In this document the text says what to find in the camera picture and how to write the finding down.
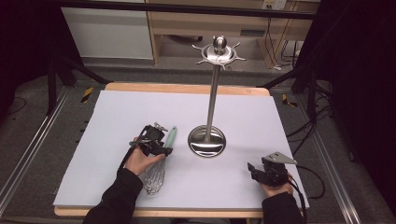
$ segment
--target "metal utensil stand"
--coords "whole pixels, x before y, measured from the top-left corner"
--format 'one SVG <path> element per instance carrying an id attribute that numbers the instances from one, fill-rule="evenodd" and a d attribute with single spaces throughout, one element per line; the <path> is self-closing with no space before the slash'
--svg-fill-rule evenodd
<path id="1" fill-rule="evenodd" d="M 224 36 L 214 36 L 213 45 L 207 45 L 201 49 L 194 45 L 192 46 L 201 51 L 203 59 L 198 63 L 213 64 L 213 77 L 210 89 L 207 124 L 193 129 L 189 134 L 188 142 L 192 152 L 204 158 L 212 158 L 218 156 L 226 146 L 224 133 L 212 126 L 220 68 L 222 67 L 225 70 L 225 64 L 232 63 L 235 60 L 245 59 L 239 58 L 236 54 L 235 47 L 239 46 L 239 43 L 233 47 L 228 47 L 227 40 Z"/>

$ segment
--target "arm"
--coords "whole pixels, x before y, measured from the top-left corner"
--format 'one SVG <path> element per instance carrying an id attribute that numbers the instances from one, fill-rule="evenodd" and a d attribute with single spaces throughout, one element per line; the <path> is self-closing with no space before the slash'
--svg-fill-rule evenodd
<path id="1" fill-rule="evenodd" d="M 268 198 L 262 201 L 264 223 L 270 224 L 300 224 L 304 223 L 303 217 L 297 206 L 289 183 L 271 188 L 260 184 Z"/>
<path id="2" fill-rule="evenodd" d="M 163 157 L 163 154 L 146 157 L 137 147 L 113 185 L 103 194 L 102 201 L 85 216 L 83 224 L 129 224 L 134 213 L 135 201 L 143 188 L 143 183 L 138 175 Z"/>

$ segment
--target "black long sleeve shirt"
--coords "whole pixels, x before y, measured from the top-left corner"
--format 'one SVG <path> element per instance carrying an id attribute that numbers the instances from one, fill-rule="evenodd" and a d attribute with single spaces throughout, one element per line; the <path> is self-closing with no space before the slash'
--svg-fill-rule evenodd
<path id="1" fill-rule="evenodd" d="M 102 201 L 85 216 L 83 224 L 129 224 L 143 183 L 123 169 L 102 196 Z M 265 224 L 300 224 L 302 216 L 293 196 L 281 193 L 262 201 Z"/>

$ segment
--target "whisk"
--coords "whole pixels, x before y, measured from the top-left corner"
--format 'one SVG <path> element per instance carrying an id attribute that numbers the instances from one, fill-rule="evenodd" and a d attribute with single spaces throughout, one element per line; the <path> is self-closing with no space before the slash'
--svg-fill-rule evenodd
<path id="1" fill-rule="evenodd" d="M 165 144 L 163 145 L 164 147 L 171 147 L 173 145 L 176 133 L 177 127 L 173 127 L 166 138 Z M 143 183 L 147 195 L 156 194 L 163 186 L 163 181 L 165 179 L 165 162 L 166 157 L 153 164 L 146 172 Z"/>

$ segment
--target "electrical outlet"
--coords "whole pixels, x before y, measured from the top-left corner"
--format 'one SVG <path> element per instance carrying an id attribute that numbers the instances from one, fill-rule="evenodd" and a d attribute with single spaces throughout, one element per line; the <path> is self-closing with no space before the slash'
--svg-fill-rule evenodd
<path id="1" fill-rule="evenodd" d="M 262 9 L 272 9 L 275 0 L 264 0 L 262 1 Z"/>
<path id="2" fill-rule="evenodd" d="M 272 5 L 272 10 L 283 10 L 286 5 L 286 0 L 275 0 Z"/>

